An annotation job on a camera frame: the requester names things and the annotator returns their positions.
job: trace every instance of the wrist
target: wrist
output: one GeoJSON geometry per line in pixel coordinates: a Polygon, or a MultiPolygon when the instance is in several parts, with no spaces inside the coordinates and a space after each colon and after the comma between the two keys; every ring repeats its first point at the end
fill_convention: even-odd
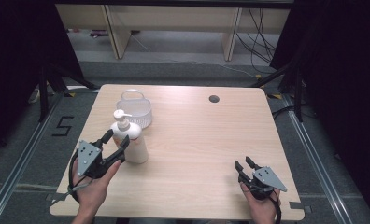
{"type": "Polygon", "coordinates": [[[255,224],[275,224],[275,220],[260,220],[256,221],[254,220],[255,224]]]}
{"type": "Polygon", "coordinates": [[[79,210],[74,220],[73,224],[90,224],[93,222],[97,209],[92,209],[91,207],[79,206],[79,210]]]}

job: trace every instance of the hand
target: hand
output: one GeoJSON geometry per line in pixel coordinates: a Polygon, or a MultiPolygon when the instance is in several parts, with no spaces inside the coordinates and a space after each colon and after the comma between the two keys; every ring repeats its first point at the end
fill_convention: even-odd
{"type": "MultiPolygon", "coordinates": [[[[247,202],[249,203],[251,216],[255,223],[275,223],[276,208],[273,203],[269,199],[265,199],[263,201],[255,199],[244,183],[240,183],[240,187],[243,190],[244,196],[246,196],[247,202]]],[[[277,202],[279,200],[279,195],[280,190],[275,189],[275,193],[272,192],[270,197],[277,202]]]]}
{"type": "MultiPolygon", "coordinates": [[[[103,177],[94,179],[86,188],[77,190],[79,210],[72,223],[92,223],[98,208],[106,199],[109,181],[116,174],[120,165],[121,161],[116,161],[109,167],[103,177]]],[[[80,180],[77,175],[78,159],[74,161],[73,167],[75,168],[72,172],[73,181],[74,183],[78,183],[80,180]]],[[[89,183],[91,180],[91,178],[86,177],[78,185],[89,183]]]]}

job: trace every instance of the soap dispenser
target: soap dispenser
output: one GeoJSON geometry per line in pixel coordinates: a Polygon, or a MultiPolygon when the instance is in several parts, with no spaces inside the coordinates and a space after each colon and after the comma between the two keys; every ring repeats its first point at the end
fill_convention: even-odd
{"type": "Polygon", "coordinates": [[[130,122],[126,117],[131,117],[131,115],[125,114],[123,110],[116,110],[113,113],[113,117],[116,122],[114,122],[110,128],[113,130],[112,139],[116,146],[120,147],[121,141],[127,135],[129,135],[130,138],[130,144],[124,151],[126,161],[134,163],[145,162],[149,155],[147,146],[145,145],[142,128],[138,124],[130,122]]]}

